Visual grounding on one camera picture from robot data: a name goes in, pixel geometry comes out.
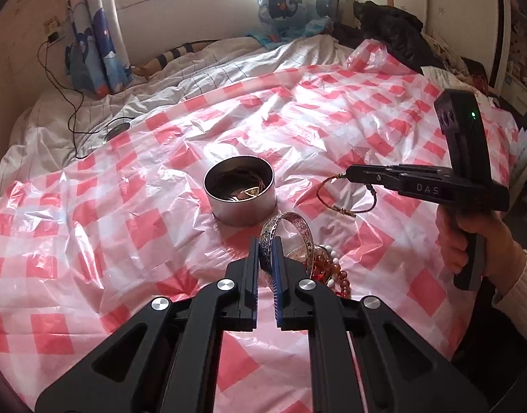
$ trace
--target plastic sheet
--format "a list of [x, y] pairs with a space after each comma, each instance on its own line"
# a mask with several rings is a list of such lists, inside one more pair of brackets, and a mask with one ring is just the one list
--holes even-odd
[[[103, 99], [86, 96], [78, 110], [76, 130], [100, 132], [76, 135], [78, 155], [88, 155], [103, 145], [105, 135], [119, 123], [105, 127], [112, 120], [134, 118], [130, 122], [135, 125], [182, 100], [247, 77], [305, 65], [344, 64], [352, 53], [352, 49], [338, 45], [330, 35], [300, 39], [275, 51], [264, 51], [251, 37], [222, 40], [169, 62], [149, 82], [137, 78], [135, 85]], [[76, 106], [80, 104], [77, 93], [63, 92]], [[60, 171], [74, 161], [72, 135], [67, 126], [71, 114], [70, 104], [52, 90], [20, 116], [0, 164], [0, 197], [15, 180], [26, 182]]]
[[[474, 295], [458, 291], [435, 244], [436, 206], [377, 187], [357, 219], [315, 197], [353, 163], [449, 166], [439, 95], [374, 41], [345, 65], [246, 79], [147, 117], [63, 171], [16, 182], [0, 200], [0, 369], [33, 406], [39, 393], [153, 296], [194, 295], [247, 252], [261, 225], [213, 219], [202, 183], [224, 158], [252, 154], [275, 170], [278, 209], [295, 210], [317, 243], [339, 251], [354, 298], [374, 294], [445, 356], [465, 332]], [[481, 106], [493, 177], [507, 184], [517, 129]], [[363, 186], [324, 191], [369, 206]], [[284, 233], [288, 252], [296, 235]], [[258, 328], [226, 333], [216, 412], [311, 411], [307, 336], [275, 327], [260, 278]]]

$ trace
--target black cable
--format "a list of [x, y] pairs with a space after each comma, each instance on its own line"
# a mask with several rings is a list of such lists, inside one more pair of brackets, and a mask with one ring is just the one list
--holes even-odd
[[[40, 60], [40, 51], [41, 51], [41, 48], [43, 48], [44, 45], [47, 45], [48, 47], [45, 49], [45, 63], [42, 63], [42, 61]], [[122, 117], [120, 118], [115, 118], [115, 119], [112, 119], [110, 120], [107, 124], [105, 124], [103, 127], [101, 127], [99, 130], [95, 130], [95, 131], [89, 131], [89, 132], [83, 132], [81, 130], [76, 130], [76, 121], [77, 121], [77, 114], [78, 114], [78, 111], [80, 110], [80, 107], [83, 105], [84, 103], [84, 100], [85, 100], [85, 95], [84, 93], [82, 93], [81, 91], [79, 90], [76, 90], [75, 88], [68, 88], [68, 87], [65, 87], [63, 84], [61, 84], [57, 78], [55, 77], [55, 75], [51, 72], [51, 70], [48, 68], [48, 51], [49, 51], [49, 47], [50, 47], [50, 43], [49, 41], [45, 41], [44, 43], [42, 43], [40, 45], [40, 47], [38, 48], [38, 53], [36, 55], [37, 59], [38, 59], [38, 63], [43, 67], [43, 69], [45, 70], [45, 75], [47, 77], [47, 79], [49, 80], [49, 82], [51, 82], [51, 84], [53, 85], [53, 87], [55, 87], [58, 92], [61, 94], [62, 98], [68, 102], [72, 108], [74, 109], [74, 112], [70, 115], [70, 117], [68, 118], [68, 121], [67, 121], [67, 128], [69, 130], [70, 133], [72, 133], [72, 144], [74, 146], [74, 157], [77, 159], [77, 160], [82, 160], [84, 158], [87, 158], [89, 156], [89, 154], [83, 156], [83, 157], [80, 157], [78, 156], [78, 146], [76, 144], [76, 135], [79, 134], [79, 135], [94, 135], [94, 134], [98, 134], [99, 132], [105, 130], [110, 124], [112, 124], [113, 122], [115, 121], [119, 121], [119, 120], [125, 120], [125, 119], [135, 119], [135, 118], [132, 118], [132, 117], [127, 117], [125, 116], [125, 105], [126, 105], [126, 99], [125, 99], [125, 96], [124, 96], [124, 101], [122, 103]], [[69, 91], [74, 91], [78, 94], [80, 94], [82, 96], [82, 100], [79, 104], [78, 107], [76, 107], [65, 95], [64, 93], [62, 92], [61, 89], [65, 89], [65, 90], [69, 90]], [[73, 124], [73, 127], [70, 128], [70, 121], [72, 120], [72, 118], [74, 118], [74, 124]]]

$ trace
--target bedding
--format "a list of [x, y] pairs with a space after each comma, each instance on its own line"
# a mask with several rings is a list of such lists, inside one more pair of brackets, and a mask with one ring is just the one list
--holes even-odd
[[[457, 348], [475, 295], [444, 269], [436, 206], [377, 187], [377, 207], [352, 219], [315, 197], [320, 181], [353, 163], [449, 166], [439, 90], [377, 41], [350, 53], [320, 35], [229, 65], [242, 80], [210, 67], [223, 77], [196, 91], [203, 78], [193, 70], [185, 99], [173, 79], [146, 84], [152, 97], [133, 91], [132, 129], [100, 147], [85, 139], [83, 150], [94, 149], [85, 160], [27, 134], [26, 156], [50, 173], [28, 179], [19, 169], [18, 181], [0, 184], [0, 370], [28, 405], [152, 297], [193, 296], [246, 254], [261, 225], [218, 223], [202, 186], [213, 164], [241, 154], [268, 160], [278, 209], [300, 213], [316, 243], [340, 250], [353, 298], [377, 295], [447, 358]], [[507, 185], [516, 125], [488, 104], [480, 110], [493, 178]], [[51, 156], [46, 168], [37, 150]], [[323, 195], [348, 209], [372, 204], [364, 186], [342, 180]], [[292, 231], [282, 236], [286, 252], [299, 244]], [[311, 411], [307, 336], [275, 327], [272, 292], [259, 284], [257, 329], [224, 334], [214, 411]]]
[[[343, 63], [351, 49], [328, 35], [319, 35], [265, 52], [251, 37], [218, 41], [199, 53], [186, 54], [168, 63], [149, 82], [138, 78], [130, 88], [103, 99], [85, 96], [78, 110], [77, 131], [95, 131], [121, 117], [141, 122], [166, 107], [247, 77], [304, 65]], [[81, 96], [63, 91], [76, 106]], [[0, 163], [0, 196], [15, 180], [26, 182], [39, 175], [59, 171], [72, 163], [74, 148], [67, 120], [73, 110], [56, 91], [44, 93], [34, 107], [17, 120], [9, 149]], [[78, 155], [102, 146], [111, 124], [98, 134], [77, 134]]]

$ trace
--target silver bangle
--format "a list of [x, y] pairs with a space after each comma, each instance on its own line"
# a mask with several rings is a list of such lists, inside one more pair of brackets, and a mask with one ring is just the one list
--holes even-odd
[[302, 216], [295, 212], [289, 211], [276, 215], [273, 218], [270, 218], [263, 226], [260, 234], [260, 252], [261, 258], [264, 261], [264, 265], [269, 269], [270, 274], [272, 274], [273, 268], [271, 264], [271, 242], [275, 237], [276, 227], [279, 226], [281, 220], [290, 222], [301, 234], [301, 237], [304, 240], [304, 246], [306, 248], [307, 275], [308, 277], [311, 277], [311, 273], [313, 272], [313, 256], [315, 251], [313, 236], [311, 235], [311, 230], [309, 229], [307, 222]]

